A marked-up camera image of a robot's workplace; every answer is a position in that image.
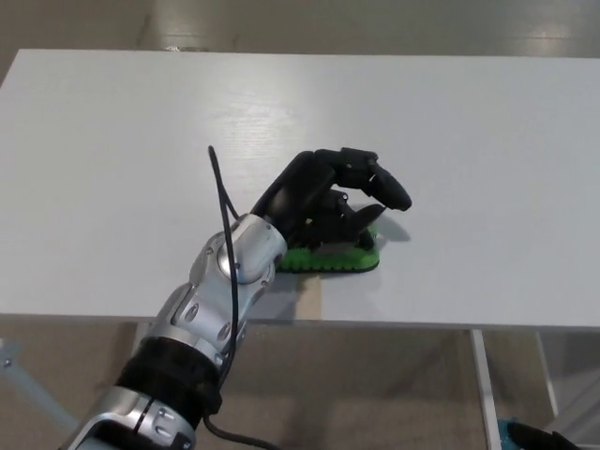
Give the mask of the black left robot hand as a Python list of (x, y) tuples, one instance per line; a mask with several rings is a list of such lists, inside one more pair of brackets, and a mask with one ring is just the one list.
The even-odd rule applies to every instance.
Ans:
[(407, 190), (374, 152), (344, 147), (298, 154), (251, 209), (290, 248), (324, 245), (374, 248), (368, 227), (386, 209), (406, 211)]

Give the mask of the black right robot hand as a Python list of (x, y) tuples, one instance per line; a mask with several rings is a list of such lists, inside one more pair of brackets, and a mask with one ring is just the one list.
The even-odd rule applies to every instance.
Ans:
[(502, 450), (580, 450), (562, 434), (531, 427), (515, 420), (499, 420)]

